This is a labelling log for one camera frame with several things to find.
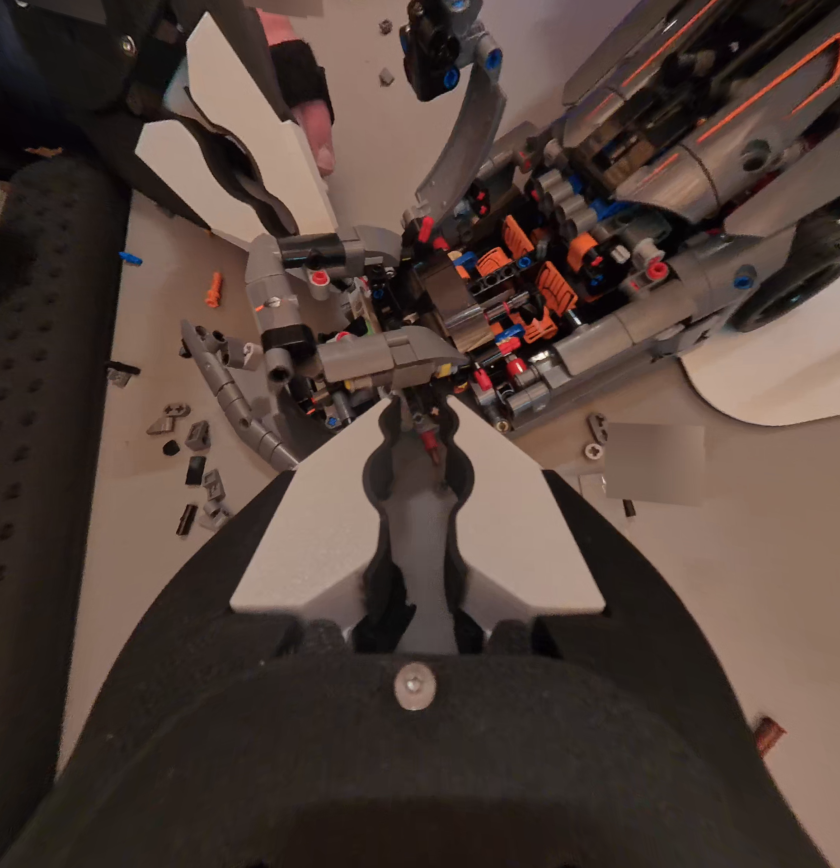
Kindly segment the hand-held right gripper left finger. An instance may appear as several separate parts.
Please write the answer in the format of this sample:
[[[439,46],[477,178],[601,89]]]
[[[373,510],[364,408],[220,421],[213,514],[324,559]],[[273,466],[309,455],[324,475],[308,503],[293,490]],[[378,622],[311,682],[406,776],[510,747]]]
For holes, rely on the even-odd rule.
[[[414,617],[385,504],[402,434],[397,396],[300,462],[230,599],[237,613],[327,621],[356,650],[390,653]]]

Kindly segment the grey lego panel strip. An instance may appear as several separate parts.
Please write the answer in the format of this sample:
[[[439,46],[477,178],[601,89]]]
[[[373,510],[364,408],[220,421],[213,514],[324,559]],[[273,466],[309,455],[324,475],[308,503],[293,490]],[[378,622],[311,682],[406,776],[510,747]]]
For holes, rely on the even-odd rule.
[[[265,415],[254,410],[252,402],[236,383],[230,369],[220,356],[220,345],[213,332],[182,320],[183,347],[196,363],[212,396],[224,413],[230,427],[252,452],[262,458],[274,471],[294,470],[301,458],[288,430],[287,419],[275,413],[271,399],[265,401]]]

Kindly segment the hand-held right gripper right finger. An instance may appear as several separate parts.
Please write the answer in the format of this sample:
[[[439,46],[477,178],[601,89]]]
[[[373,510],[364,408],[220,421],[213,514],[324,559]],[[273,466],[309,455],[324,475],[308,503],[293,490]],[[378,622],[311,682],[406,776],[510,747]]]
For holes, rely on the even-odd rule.
[[[544,469],[459,399],[447,398],[447,608],[460,653],[504,622],[595,615],[605,598]]]

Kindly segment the person's left forearm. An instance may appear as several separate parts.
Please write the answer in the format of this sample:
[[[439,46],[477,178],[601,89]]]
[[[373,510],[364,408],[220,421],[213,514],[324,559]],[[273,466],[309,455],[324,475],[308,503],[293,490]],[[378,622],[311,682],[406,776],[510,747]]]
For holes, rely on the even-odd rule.
[[[78,145],[78,130],[48,89],[0,1],[0,148],[50,150]]]

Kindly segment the grey lego connector assembly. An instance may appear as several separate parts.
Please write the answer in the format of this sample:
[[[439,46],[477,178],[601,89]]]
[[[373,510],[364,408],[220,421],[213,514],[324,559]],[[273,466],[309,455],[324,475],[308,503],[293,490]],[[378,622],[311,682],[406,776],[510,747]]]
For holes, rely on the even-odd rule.
[[[217,533],[232,518],[232,511],[226,504],[224,484],[218,469],[206,472],[202,477],[201,488],[205,490],[206,501],[199,522],[212,534]]]

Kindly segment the dark perforated panel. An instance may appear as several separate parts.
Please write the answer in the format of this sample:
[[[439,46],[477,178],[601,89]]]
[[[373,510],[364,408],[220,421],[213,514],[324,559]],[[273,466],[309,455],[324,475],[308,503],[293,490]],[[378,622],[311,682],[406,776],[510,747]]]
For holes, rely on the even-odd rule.
[[[59,156],[0,226],[0,797],[56,764],[129,205]]]

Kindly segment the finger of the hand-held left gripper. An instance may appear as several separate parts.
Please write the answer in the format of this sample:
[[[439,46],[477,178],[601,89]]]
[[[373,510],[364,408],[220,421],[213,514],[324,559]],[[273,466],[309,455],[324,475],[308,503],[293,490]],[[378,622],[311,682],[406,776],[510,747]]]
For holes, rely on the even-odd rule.
[[[249,248],[260,235],[297,233],[289,209],[263,187],[231,139],[178,116],[145,123],[135,155],[220,238]]]
[[[209,14],[193,31],[187,54],[185,83],[197,96],[199,112],[211,124],[224,125],[223,137],[241,145],[265,190],[289,209],[295,235],[335,232],[327,178],[318,172],[305,133],[294,118],[280,122],[264,107],[261,90]]]

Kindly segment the grey lego car model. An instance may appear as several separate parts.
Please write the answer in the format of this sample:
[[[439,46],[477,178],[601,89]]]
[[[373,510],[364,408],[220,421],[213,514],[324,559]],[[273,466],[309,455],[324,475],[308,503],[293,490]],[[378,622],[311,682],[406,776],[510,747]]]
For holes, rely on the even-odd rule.
[[[252,246],[246,289],[274,410],[331,432],[377,394],[428,422],[438,377],[500,432],[530,425],[719,330],[758,330],[840,277],[840,2],[641,2],[542,129],[500,122],[501,50],[480,2],[409,2],[418,98],[471,64],[483,142],[440,158],[397,268],[336,233]]]

